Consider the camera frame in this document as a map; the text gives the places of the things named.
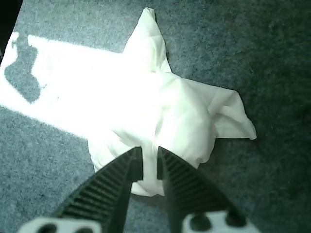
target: gray carpet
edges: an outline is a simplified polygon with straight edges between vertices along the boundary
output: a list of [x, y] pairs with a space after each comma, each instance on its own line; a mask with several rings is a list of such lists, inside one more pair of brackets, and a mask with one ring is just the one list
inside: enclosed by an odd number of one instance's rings
[[[237, 90], [257, 129], [255, 141], [217, 140], [200, 169], [262, 232], [304, 233], [311, 231], [304, 2], [24, 0], [14, 31], [121, 52], [142, 9], [154, 8], [173, 72]], [[17, 89], [12, 74], [31, 58], [6, 71]], [[19, 92], [31, 101], [35, 85], [29, 79]], [[0, 232], [48, 216], [92, 172], [86, 141], [0, 107]], [[168, 232], [163, 199], [133, 196], [125, 232]]]

